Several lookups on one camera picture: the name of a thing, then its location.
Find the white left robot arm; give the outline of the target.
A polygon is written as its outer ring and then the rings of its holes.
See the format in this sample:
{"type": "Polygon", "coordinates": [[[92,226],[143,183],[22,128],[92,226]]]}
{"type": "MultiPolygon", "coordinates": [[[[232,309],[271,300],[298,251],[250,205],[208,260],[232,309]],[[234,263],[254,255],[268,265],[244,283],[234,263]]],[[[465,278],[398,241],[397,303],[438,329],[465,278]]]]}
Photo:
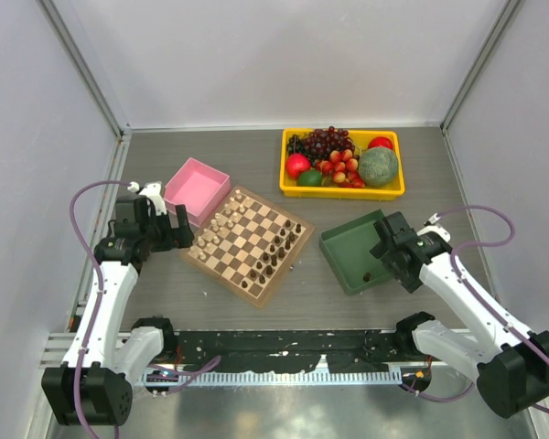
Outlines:
{"type": "Polygon", "coordinates": [[[153,362],[177,354],[177,338],[165,317],[137,321],[122,346],[116,345],[128,299],[152,252],[185,249],[194,241],[184,206],[173,227],[159,182],[126,184],[129,196],[115,203],[107,235],[95,247],[81,246],[92,264],[92,284],[76,335],[57,367],[43,373],[41,387],[57,422],[117,428],[132,408],[133,388],[153,362]]]}

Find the green piece tray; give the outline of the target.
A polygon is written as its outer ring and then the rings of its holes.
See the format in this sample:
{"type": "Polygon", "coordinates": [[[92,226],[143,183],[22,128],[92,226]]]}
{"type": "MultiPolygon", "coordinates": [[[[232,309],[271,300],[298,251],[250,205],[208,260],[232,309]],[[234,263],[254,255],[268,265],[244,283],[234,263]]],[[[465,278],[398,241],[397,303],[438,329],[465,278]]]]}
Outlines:
{"type": "Polygon", "coordinates": [[[371,248],[379,241],[374,222],[383,215],[380,209],[323,231],[319,248],[345,295],[355,295],[392,279],[390,273],[375,259],[371,248]],[[371,274],[368,282],[363,280],[371,274]]]}

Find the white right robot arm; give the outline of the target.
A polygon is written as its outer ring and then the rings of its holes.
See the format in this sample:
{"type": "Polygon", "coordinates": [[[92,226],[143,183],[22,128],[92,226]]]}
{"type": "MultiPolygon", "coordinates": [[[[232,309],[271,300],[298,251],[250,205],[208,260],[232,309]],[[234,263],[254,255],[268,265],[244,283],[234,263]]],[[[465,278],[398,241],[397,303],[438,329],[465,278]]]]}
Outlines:
{"type": "Polygon", "coordinates": [[[419,312],[397,323],[397,353],[407,360],[425,354],[445,362],[502,418],[537,408],[549,397],[549,332],[533,332],[469,273],[459,259],[466,247],[450,245],[442,217],[436,213],[415,230],[400,212],[380,216],[371,255],[408,292],[422,285],[433,290],[470,334],[465,337],[419,312]]]}

